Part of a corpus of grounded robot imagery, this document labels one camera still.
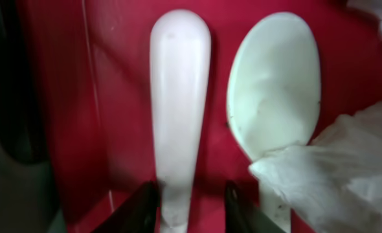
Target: plastic utensil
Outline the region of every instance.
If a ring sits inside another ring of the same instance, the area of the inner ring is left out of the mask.
[[[243,151],[253,161],[265,151],[305,145],[320,109],[317,46],[303,19],[272,14],[246,35],[232,65],[227,118]],[[264,213],[290,232],[290,208],[261,184]]]
[[[161,232],[186,232],[188,227],[210,50],[208,27],[190,11],[171,11],[152,29],[152,120]]]

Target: spoon handle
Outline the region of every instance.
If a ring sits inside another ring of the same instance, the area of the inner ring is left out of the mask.
[[[154,25],[150,71],[161,232],[186,232],[203,122],[211,39],[204,21],[174,10]]]

